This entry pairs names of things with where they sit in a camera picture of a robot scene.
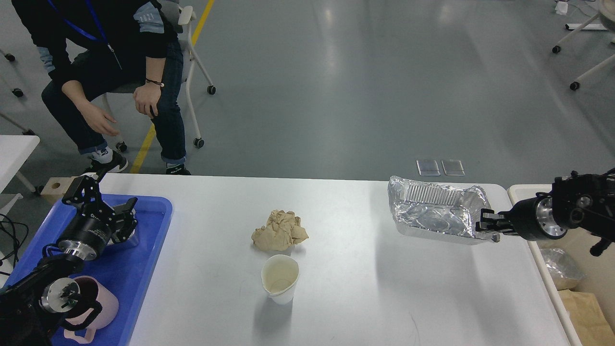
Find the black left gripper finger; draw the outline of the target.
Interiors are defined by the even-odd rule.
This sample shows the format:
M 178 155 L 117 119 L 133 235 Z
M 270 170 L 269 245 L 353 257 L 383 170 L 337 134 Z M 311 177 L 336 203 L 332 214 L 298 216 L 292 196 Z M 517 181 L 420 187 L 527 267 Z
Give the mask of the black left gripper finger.
M 132 228 L 138 225 L 136 219 L 135 206 L 138 198 L 132 197 L 128 199 L 124 204 L 116 205 L 112 207 L 112 221 L 110 225 L 111 235 L 124 228 Z
M 106 173 L 105 169 L 100 169 L 74 178 L 61 202 L 76 208 L 77 214 L 82 217 L 108 219 L 109 206 L 103 201 L 99 189 L 99 184 Z

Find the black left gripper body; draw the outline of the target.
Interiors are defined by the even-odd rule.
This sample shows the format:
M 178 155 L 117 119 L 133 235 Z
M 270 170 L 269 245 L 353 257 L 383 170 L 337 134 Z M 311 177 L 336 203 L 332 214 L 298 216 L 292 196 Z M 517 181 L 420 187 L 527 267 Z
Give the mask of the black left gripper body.
M 119 225 L 118 219 L 110 219 L 108 225 L 92 215 L 76 214 L 57 239 L 57 247 L 84 261 L 97 260 Z

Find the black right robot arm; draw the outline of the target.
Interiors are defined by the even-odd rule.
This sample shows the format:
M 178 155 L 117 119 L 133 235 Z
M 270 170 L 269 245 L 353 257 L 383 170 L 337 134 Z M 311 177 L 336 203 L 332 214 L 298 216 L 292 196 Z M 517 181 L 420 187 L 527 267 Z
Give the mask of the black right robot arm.
M 582 228 L 598 242 L 590 254 L 601 256 L 615 241 L 614 170 L 602 174 L 556 177 L 550 191 L 516 202 L 510 210 L 483 208 L 475 232 L 520 236 L 527 241 L 562 239 Z

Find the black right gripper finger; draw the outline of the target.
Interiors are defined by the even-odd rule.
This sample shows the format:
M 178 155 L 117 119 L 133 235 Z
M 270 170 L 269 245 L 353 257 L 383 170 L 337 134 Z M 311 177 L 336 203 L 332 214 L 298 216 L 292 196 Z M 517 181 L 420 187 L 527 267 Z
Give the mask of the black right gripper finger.
M 515 230 L 510 221 L 511 210 L 495 212 L 482 208 L 479 219 L 475 222 L 475 232 L 481 234 L 514 235 Z

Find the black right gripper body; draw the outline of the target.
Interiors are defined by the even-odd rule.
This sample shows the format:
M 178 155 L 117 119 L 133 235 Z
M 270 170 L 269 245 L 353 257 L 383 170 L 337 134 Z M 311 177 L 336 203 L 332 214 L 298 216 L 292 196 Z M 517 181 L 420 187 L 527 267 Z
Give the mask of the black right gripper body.
M 555 221 L 551 197 L 521 200 L 510 210 L 511 234 L 528 241 L 561 239 L 568 228 Z

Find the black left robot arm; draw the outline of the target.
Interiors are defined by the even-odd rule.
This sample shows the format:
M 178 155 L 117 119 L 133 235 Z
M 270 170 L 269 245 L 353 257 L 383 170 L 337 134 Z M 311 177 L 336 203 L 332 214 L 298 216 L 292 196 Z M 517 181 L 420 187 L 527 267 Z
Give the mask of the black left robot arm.
M 50 346 L 57 329 L 85 329 L 103 312 L 71 274 L 99 259 L 108 245 L 128 241 L 138 224 L 137 198 L 116 206 L 103 201 L 99 184 L 107 172 L 97 169 L 72 181 L 62 201 L 75 207 L 75 216 L 55 243 L 43 247 L 31 273 L 1 290 L 3 346 Z

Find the person's right hand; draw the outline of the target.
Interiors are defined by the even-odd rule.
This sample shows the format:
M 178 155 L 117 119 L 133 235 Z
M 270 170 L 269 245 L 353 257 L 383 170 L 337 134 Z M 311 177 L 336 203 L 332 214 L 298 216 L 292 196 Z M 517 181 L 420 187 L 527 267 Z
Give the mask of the person's right hand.
M 76 107 L 82 114 L 86 124 L 95 132 L 108 136 L 118 136 L 120 134 L 120 131 L 112 125 L 116 123 L 114 117 L 110 116 L 101 107 L 90 101 L 84 101 Z

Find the person's left hand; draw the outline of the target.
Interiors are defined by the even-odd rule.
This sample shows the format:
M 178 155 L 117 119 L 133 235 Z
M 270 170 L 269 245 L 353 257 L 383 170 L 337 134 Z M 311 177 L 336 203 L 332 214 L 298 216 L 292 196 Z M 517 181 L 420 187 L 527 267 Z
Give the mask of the person's left hand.
M 133 92 L 135 109 L 150 119 L 158 116 L 158 101 L 162 94 L 162 88 L 155 83 L 147 82 L 145 85 L 138 86 Z

